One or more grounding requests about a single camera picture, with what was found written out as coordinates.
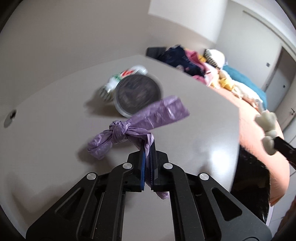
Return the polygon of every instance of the round container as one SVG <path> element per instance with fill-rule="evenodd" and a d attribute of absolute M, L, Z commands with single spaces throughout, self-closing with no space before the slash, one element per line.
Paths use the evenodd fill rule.
<path fill-rule="evenodd" d="M 114 92 L 114 105 L 123 116 L 130 118 L 149 104 L 161 99 L 159 85 L 152 75 L 134 74 L 125 77 Z"/>

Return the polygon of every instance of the tabletop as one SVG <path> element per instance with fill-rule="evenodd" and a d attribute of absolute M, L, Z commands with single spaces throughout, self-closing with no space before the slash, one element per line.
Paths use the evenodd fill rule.
<path fill-rule="evenodd" d="M 87 142 L 125 120 L 98 89 L 113 74 L 141 64 L 156 76 L 163 96 L 177 95 L 190 116 L 152 130 L 156 149 L 185 172 L 209 173 L 225 189 L 233 182 L 239 150 L 239 110 L 215 91 L 156 60 L 131 56 L 80 70 L 36 92 L 19 106 L 11 126 L 0 126 L 0 204 L 16 229 L 28 227 L 88 172 L 104 174 L 137 151 L 114 145 L 103 160 Z M 170 200 L 145 185 L 127 193 L 122 240 L 174 240 Z"/>

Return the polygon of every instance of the pink blanket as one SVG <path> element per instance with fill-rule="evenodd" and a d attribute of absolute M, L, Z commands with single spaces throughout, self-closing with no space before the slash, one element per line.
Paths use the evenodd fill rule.
<path fill-rule="evenodd" d="M 290 170 L 288 161 L 279 152 L 273 156 L 269 156 L 265 152 L 261 143 L 264 132 L 254 121 L 255 116 L 259 114 L 256 109 L 244 100 L 235 97 L 226 89 L 212 89 L 239 108 L 239 142 L 267 166 L 270 172 L 270 204 L 271 206 L 275 205 L 284 196 L 289 185 Z M 284 138 L 278 122 L 276 123 L 276 131 L 278 136 Z"/>

